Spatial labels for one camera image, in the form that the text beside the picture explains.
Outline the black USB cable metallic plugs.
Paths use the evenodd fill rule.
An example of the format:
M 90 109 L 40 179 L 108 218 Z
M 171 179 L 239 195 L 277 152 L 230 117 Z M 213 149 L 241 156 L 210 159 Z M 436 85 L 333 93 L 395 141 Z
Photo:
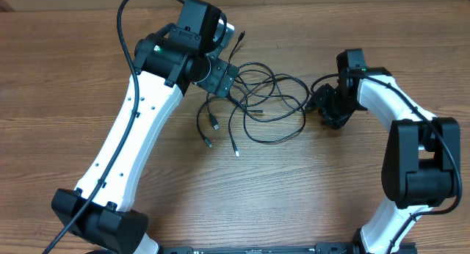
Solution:
M 242 126 L 247 137 L 260 144 L 274 145 L 292 139 L 302 133 L 306 127 L 306 104 L 311 96 L 311 91 L 306 83 L 297 77 L 286 73 L 274 73 L 270 67 L 261 62 L 247 62 L 240 66 L 241 72 L 234 80 L 234 87 L 240 91 L 242 97 L 237 100 L 229 95 L 228 100 L 234 105 L 234 111 L 242 112 Z M 245 74 L 260 73 L 266 76 L 262 81 L 246 82 L 243 80 Z M 292 81 L 299 85 L 301 91 L 305 93 L 303 100 L 293 95 L 282 92 L 280 83 L 282 81 Z M 254 108 L 264 104 L 268 100 L 281 101 L 287 106 L 289 111 L 283 115 L 274 118 L 257 118 L 254 116 Z M 251 119 L 257 123 L 274 123 L 279 120 L 286 119 L 295 114 L 302 115 L 302 125 L 299 129 L 277 139 L 259 139 L 253 137 L 247 129 L 247 119 Z

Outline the black USB cable matte plugs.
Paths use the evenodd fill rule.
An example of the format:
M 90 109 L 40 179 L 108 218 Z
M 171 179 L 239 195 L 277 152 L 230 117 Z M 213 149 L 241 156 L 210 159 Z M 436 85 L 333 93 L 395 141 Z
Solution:
M 239 37 L 238 37 L 238 40 L 237 40 L 234 48 L 232 49 L 232 51 L 230 53 L 230 56 L 229 56 L 228 61 L 227 61 L 228 64 L 231 64 L 231 59 L 235 55 L 235 50 L 237 49 L 238 45 L 240 44 L 240 42 L 242 41 L 244 36 L 245 36 L 245 31 L 242 31 L 240 33 Z M 216 51 L 211 52 L 209 54 L 209 56 L 213 56 L 215 58 L 218 58 L 218 55 L 220 54 L 220 52 L 222 50 L 223 50 L 223 48 L 217 48 Z M 206 107 L 206 111 L 207 111 L 208 116 L 209 116 L 209 121 L 212 124 L 212 126 L 214 127 L 214 129 L 218 130 L 219 127 L 220 127 L 219 123 L 217 121 L 217 118 L 212 114 L 212 112 L 210 110 L 210 102 L 212 101 L 212 98 L 209 98 L 210 94 L 211 94 L 210 92 L 207 92 L 206 101 L 201 105 L 200 109 L 198 110 L 197 117 L 196 117 L 196 126 L 197 126 L 198 133 L 200 134 L 201 138 L 203 139 L 203 141 L 207 144 L 207 146 L 209 148 L 212 147 L 212 143 L 210 142 L 209 138 L 202 132 L 202 130 L 200 128 L 200 114 L 201 114 L 204 107 Z

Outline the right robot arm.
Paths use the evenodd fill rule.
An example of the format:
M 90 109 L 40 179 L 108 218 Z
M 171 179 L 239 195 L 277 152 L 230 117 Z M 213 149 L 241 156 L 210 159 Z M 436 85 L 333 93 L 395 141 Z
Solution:
M 362 49 L 336 58 L 336 87 L 311 85 L 309 111 L 340 129 L 356 111 L 369 111 L 388 131 L 381 170 L 385 193 L 373 217 L 348 243 L 317 243 L 315 253 L 416 253 L 402 243 L 423 216 L 444 215 L 462 199 L 460 126 L 452 117 L 423 109 L 397 85 L 384 67 L 366 65 Z

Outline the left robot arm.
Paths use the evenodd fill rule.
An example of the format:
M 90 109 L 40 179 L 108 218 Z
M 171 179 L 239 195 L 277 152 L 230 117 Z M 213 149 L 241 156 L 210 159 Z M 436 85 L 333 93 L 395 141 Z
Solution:
M 132 206 L 140 176 L 167 119 L 190 85 L 224 98 L 238 67 L 220 58 L 234 28 L 201 0 L 182 0 L 176 23 L 125 53 L 131 75 L 123 105 L 94 162 L 73 189 L 58 189 L 51 207 L 64 232 L 99 253 L 157 253 L 148 218 Z

